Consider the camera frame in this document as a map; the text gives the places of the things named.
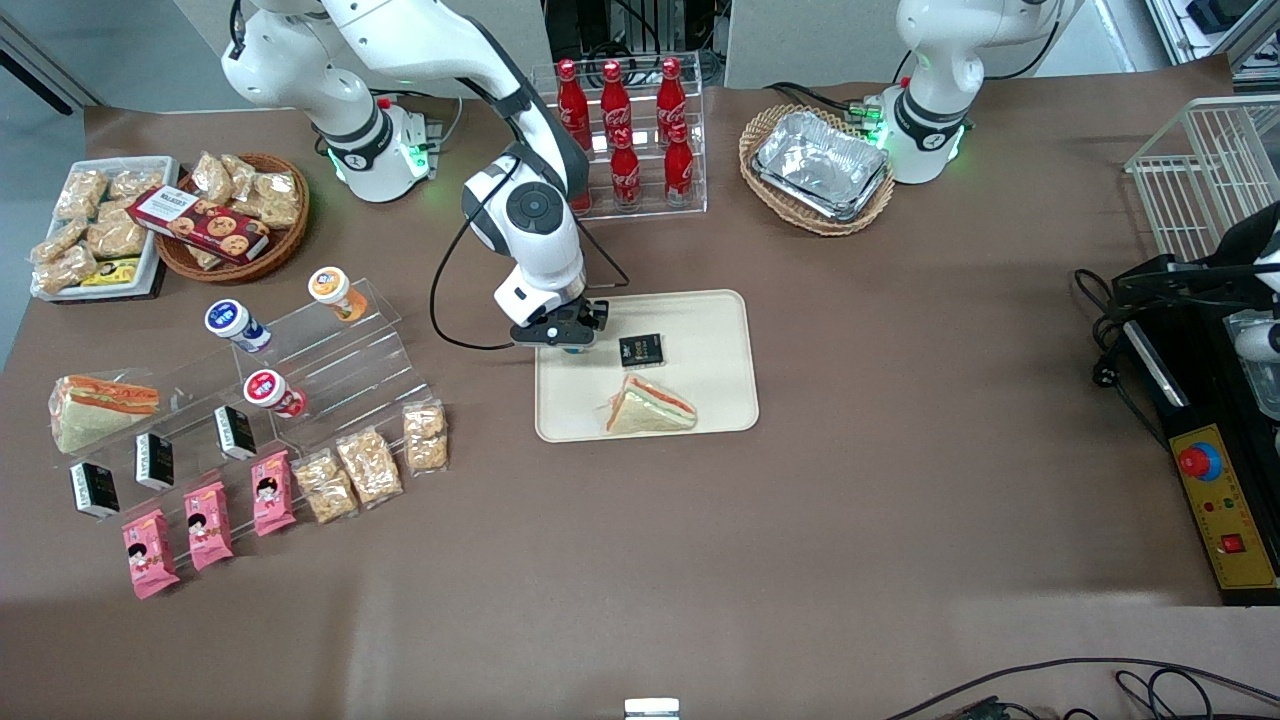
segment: red button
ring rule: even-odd
[[[1178,466],[1193,478],[1203,478],[1212,469],[1212,462],[1203,450],[1188,447],[1178,454]]]
[[[1244,541],[1240,539],[1240,536],[1222,536],[1222,552],[1228,555],[1244,552]]]

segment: round wicker basket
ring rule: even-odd
[[[255,259],[248,265],[233,265],[221,263],[218,266],[205,270],[196,263],[196,259],[187,252],[187,246],[182,242],[156,234],[156,246],[160,259],[169,269],[184,278],[205,283],[247,283],[264,278],[284,264],[302,245],[302,236],[307,232],[307,215],[311,211],[311,191],[307,187],[307,178],[302,177],[292,163],[275,155],[260,152],[246,152],[241,159],[253,165],[260,173],[292,173],[293,182],[297,183],[298,196],[302,199],[302,208],[298,211],[298,222],[292,228],[271,231],[271,243],[266,252]],[[180,190],[196,192],[196,184],[188,173],[178,183]]]
[[[854,127],[845,120],[837,118],[836,115],[819,110],[817,108],[805,108],[804,105],[778,105],[771,108],[755,117],[750,123],[746,124],[746,129],[742,131],[742,137],[737,141],[737,159],[739,169],[742,172],[742,178],[746,181],[748,187],[751,188],[755,195],[764,201],[780,218],[796,225],[797,228],[804,228],[812,233],[826,236],[826,237],[838,237],[845,234],[852,234],[867,225],[872,224],[872,220],[888,205],[888,199],[893,196],[893,174],[892,170],[890,176],[884,178],[876,195],[872,196],[863,211],[858,214],[851,222],[840,223],[827,218],[809,208],[808,205],[800,202],[795,197],[791,197],[786,192],[773,187],[772,184],[760,179],[755,170],[751,169],[751,155],[764,145],[765,138],[777,127],[778,120],[788,113],[797,113],[801,110],[808,110],[814,113],[823,120],[826,120],[831,127],[852,133]]]

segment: pink snack package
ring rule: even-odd
[[[124,547],[129,553],[133,594],[146,600],[178,582],[169,550],[169,523],[164,512],[152,510],[124,527]]]
[[[293,524],[293,471],[289,451],[259,460],[250,471],[253,480],[253,530],[259,537]]]
[[[187,537],[191,542],[191,562],[196,570],[218,562],[224,557],[234,557],[232,552],[232,527],[227,520],[227,491],[223,483],[210,483],[188,492]]]

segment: red emergency stop button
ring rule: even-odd
[[[1197,442],[1178,454],[1178,468],[1208,483],[1222,474],[1222,456],[1207,442]]]
[[[1228,555],[1244,552],[1244,539],[1240,536],[1222,536],[1222,552]]]

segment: brown tabletop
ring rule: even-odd
[[[4,716],[616,717],[626,697],[671,694],[691,719],[877,717],[1065,655],[1280,685],[1280,610],[1216,606],[1167,456],[1089,382],[1093,313],[1069,290],[1076,266],[1111,275],[1152,254],[1121,164],[1187,100],[1229,92],[1220,61],[989,83],[942,179],[818,240],[737,173],[739,132],[780,97],[710,91],[709,211],[596,234],[627,292],[746,299],[760,420],[575,445],[534,433],[529,350],[458,350],[426,318],[461,184],[508,141],[488,109],[468,104],[440,178],[389,205],[347,192],[294,111],[91,111],[92,156],[301,165],[307,245],[234,295],[271,319],[320,264],[371,278],[449,404],[453,469],[140,602],[118,525],[77,515],[50,470],[46,398],[67,373],[214,351],[201,311],[228,291],[170,275],[151,302],[32,304],[0,379]],[[440,292],[447,328],[502,340],[490,292],[508,270],[468,237]],[[984,689],[1121,706],[1098,667]]]

